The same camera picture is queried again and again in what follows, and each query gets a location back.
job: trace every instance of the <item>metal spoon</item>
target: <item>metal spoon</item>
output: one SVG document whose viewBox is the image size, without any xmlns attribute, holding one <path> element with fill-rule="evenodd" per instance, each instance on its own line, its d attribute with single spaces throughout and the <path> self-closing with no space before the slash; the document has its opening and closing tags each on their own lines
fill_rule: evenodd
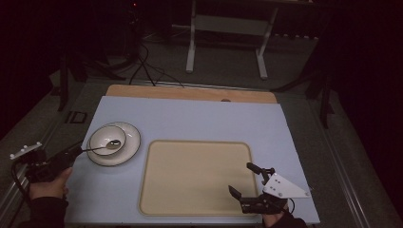
<svg viewBox="0 0 403 228">
<path fill-rule="evenodd" d="M 119 146 L 121 146 L 121 142 L 118 140 L 113 140 L 113 141 L 109 141 L 106 146 L 103 147 L 98 147 L 98 148 L 92 148 L 92 149 L 85 149 L 83 150 L 83 152 L 89 151 L 89 150 L 97 150 L 97 149 L 117 149 L 119 148 Z"/>
</svg>

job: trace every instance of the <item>white plate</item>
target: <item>white plate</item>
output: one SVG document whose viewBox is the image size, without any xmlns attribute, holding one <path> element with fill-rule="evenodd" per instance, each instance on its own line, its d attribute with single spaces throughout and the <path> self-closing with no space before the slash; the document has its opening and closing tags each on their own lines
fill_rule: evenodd
<svg viewBox="0 0 403 228">
<path fill-rule="evenodd" d="M 93 151 L 87 151 L 88 157 L 95 163 L 104 165 L 104 166 L 112 166 L 117 165 L 127 160 L 131 159 L 134 154 L 136 154 L 137 150 L 140 147 L 140 132 L 137 130 L 136 127 L 129 123 L 124 122 L 115 122 L 115 123 L 108 123 L 104 126 L 114 125 L 119 126 L 126 134 L 125 146 L 117 153 L 107 155 L 107 156 L 99 156 Z M 86 148 L 90 149 L 89 141 L 86 143 Z"/>
<path fill-rule="evenodd" d="M 111 155 L 113 153 L 118 152 L 122 147 L 125 146 L 125 138 L 126 134 L 123 129 L 115 125 L 107 125 L 101 128 L 98 128 L 91 137 L 89 138 L 89 147 L 90 148 L 99 148 L 101 149 L 93 149 L 92 151 L 97 155 Z M 112 140 L 117 140 L 121 144 L 116 149 L 106 148 L 107 144 Z"/>
</svg>

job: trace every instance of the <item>white bracket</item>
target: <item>white bracket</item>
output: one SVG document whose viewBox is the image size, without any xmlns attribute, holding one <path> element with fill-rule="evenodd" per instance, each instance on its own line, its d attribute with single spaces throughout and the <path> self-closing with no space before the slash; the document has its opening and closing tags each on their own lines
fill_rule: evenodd
<svg viewBox="0 0 403 228">
<path fill-rule="evenodd" d="M 264 185 L 263 192 L 281 199 L 310 198 L 311 194 L 275 173 Z"/>
<path fill-rule="evenodd" d="M 18 157 L 21 157 L 21 156 L 27 154 L 29 151 L 32 151 L 32 150 L 38 148 L 41 145 L 42 144 L 40 142 L 37 142 L 36 144 L 30 145 L 30 146 L 24 145 L 24 147 L 20 151 L 18 151 L 17 153 L 10 154 L 10 159 L 11 160 L 17 159 Z"/>
</svg>

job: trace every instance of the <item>white table leg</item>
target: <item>white table leg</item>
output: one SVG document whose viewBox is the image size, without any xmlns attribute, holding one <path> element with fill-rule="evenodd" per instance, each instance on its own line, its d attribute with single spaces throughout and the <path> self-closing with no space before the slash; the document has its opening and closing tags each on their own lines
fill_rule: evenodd
<svg viewBox="0 0 403 228">
<path fill-rule="evenodd" d="M 192 1 L 192 18 L 190 20 L 190 45 L 187 53 L 186 73 L 193 72 L 193 65 L 195 63 L 195 17 L 196 17 L 196 0 Z"/>
<path fill-rule="evenodd" d="M 266 71 L 266 65 L 264 63 L 264 59 L 263 59 L 263 54 L 264 51 L 266 50 L 266 45 L 267 42 L 269 41 L 270 38 L 270 34 L 272 32 L 272 28 L 273 25 L 275 23 L 276 20 L 276 16 L 278 13 L 278 8 L 274 8 L 270 21 L 267 23 L 267 28 L 266 31 L 264 32 L 264 36 L 263 36 L 263 43 L 261 44 L 260 48 L 258 48 L 256 50 L 256 57 L 257 57 L 257 61 L 258 61 L 258 67 L 259 67 L 259 74 L 260 74 L 260 78 L 262 80 L 267 80 L 268 76 L 267 76 L 267 71 Z"/>
</svg>

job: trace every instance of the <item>person's hand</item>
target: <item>person's hand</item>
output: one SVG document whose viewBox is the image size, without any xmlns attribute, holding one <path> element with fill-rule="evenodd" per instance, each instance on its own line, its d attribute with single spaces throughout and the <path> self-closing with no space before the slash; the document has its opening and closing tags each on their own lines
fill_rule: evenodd
<svg viewBox="0 0 403 228">
<path fill-rule="evenodd" d="M 285 203 L 284 210 L 287 209 L 288 209 L 288 203 Z M 261 215 L 261 216 L 263 217 L 265 227 L 272 227 L 284 216 L 284 212 L 281 211 L 279 214 Z"/>
<path fill-rule="evenodd" d="M 31 200 L 42 197 L 63 198 L 68 193 L 66 182 L 72 172 L 72 168 L 65 169 L 52 182 L 32 183 L 29 187 L 29 197 Z"/>
</svg>

